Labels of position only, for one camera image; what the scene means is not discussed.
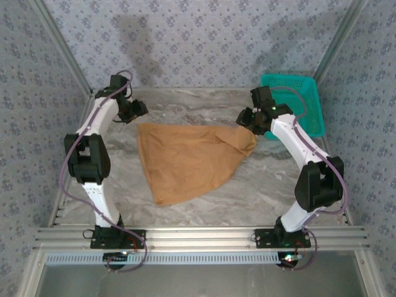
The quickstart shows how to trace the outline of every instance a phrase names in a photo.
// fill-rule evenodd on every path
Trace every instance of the brown cloth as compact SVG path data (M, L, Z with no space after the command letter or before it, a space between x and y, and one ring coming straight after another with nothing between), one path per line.
M218 188L253 151L243 127L139 124L140 161L154 202L184 202Z

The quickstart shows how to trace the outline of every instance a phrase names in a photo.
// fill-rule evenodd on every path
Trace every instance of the purple cable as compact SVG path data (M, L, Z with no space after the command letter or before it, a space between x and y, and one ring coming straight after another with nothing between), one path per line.
M136 266L133 266L133 267L130 268L130 269L113 270L113 269L111 269L111 268L109 267L109 264L110 264L110 262L111 262L111 258L108 259L107 264L106 264L107 268L109 269L109 271L116 272L116 273L118 273L118 272L131 272L131 271L136 270L136 269L138 269L138 268L140 268L140 267L143 266L143 263L145 262L145 260L146 260L146 258L147 258L147 253L148 253L148 249L147 249L146 242L144 241L143 238L141 238L141 237L140 237L138 234L136 234L135 232L133 232L133 231L131 231L131 230L128 230L128 229L125 229L125 228L123 228L123 227L120 227L120 226L114 224L114 223L113 223L108 217L106 217L106 216L105 216L105 215L104 215L93 203L91 203L91 202L89 202L89 201L86 201L86 200L84 200L84 199L81 199L81 198L78 198L78 197L76 197L76 196L73 196L73 195L69 194L69 193L65 190L65 188L64 188L63 181L64 181L64 176L65 176L65 174L66 174L67 163L68 163L68 161L69 161L69 159L70 159L70 157L71 157L71 155L72 155L73 150L77 147L78 143L81 141L81 139L83 138L83 136L85 135L85 133L87 133L89 127L90 127L91 124L93 123L93 120L94 120L95 117L97 116L97 114L98 114L100 108L101 108L108 100L110 100L113 96L115 96L115 95L117 95L118 93L121 93L123 90L125 90L125 89L128 87L128 85L131 83L132 78L133 78L133 75L132 75L132 72L131 72L131 71L129 71L129 70L122 70L122 71L117 72L116 75L121 74L121 73L123 73L123 72L127 72L127 73L130 75L131 78L126 82L126 84L125 84L123 87L121 87L121 88L118 89L117 91L113 92L112 94L108 95L108 96L99 104L98 108L93 112L92 117L91 117L91 119L89 120L89 122L88 122L88 124L87 124L87 127L80 133L80 135L79 135L78 138L74 141L74 143L72 144L70 150L68 151L68 153L67 153L67 155L66 155L66 158L65 158L64 161L63 161L62 168L61 168L61 173L60 173L60 175L59 175L59 185L60 185L60 187L61 187L61 190L62 190L63 194L65 194L66 196L70 197L71 199L74 199L74 200L76 200L76 201L79 201L79 202L82 202L82 203L84 203L84 204L86 204L86 205L89 205L97 214L99 214L99 215L102 217L102 219L104 219L105 222L109 223L111 226L113 226L114 228L116 228L116 229L118 229L118 230L121 230L121 231L123 231L123 232L125 232L125 233L129 233L130 235L132 235L133 237L137 238L139 241L142 242L142 244L143 244L143 246L144 246L144 256L143 256L143 259L141 260L141 262L140 262L139 264L137 264Z
M349 201L348 200L348 191L347 191L347 187L346 187L347 185L345 184L344 179L342 178L341 174L338 172L336 167L334 167L333 164L331 164L328 161L328 159L326 159L325 156L323 156L321 153L317 152L315 150L315 148L304 139L304 137L301 135L301 133L299 132L298 128L296 127L296 124L297 124L298 120L301 119L303 116L305 116L307 114L307 106L305 104L304 98L293 88L284 87L284 86L271 88L271 91L274 91L274 90L287 90L287 91L290 91L291 93L294 93L301 100L301 102L303 104L303 107L304 107L304 112L302 114L300 114L300 115L295 117L295 120L293 121L294 130L296 131L296 134L297 134L298 138L303 142L303 144L305 144L305 146L312 153L317 155L322 161L325 162L325 164L334 172L334 174L336 175L336 177L338 178L338 180L341 183L341 186L342 186L342 189L343 189L343 192L344 192L344 203L341 206L341 208L339 210L336 210L335 212L329 212L329 211L321 210L320 213L327 213L327 214L331 214L331 215L338 215L340 213L343 213L345 211L345 209L348 207L348 201ZM315 242L314 254L310 258L310 260L307 263L305 263L303 266L297 267L297 268L286 268L286 269L292 270L292 271L299 271L299 270L303 270L303 269L309 267L314 262L314 260L315 260L315 258L317 256L317 248L318 248L317 239L316 239L315 234L311 230L309 230L309 229L307 229L305 227L314 218L315 218L315 215L309 217L303 223L303 232L309 233L312 236L312 238L314 239L314 242Z

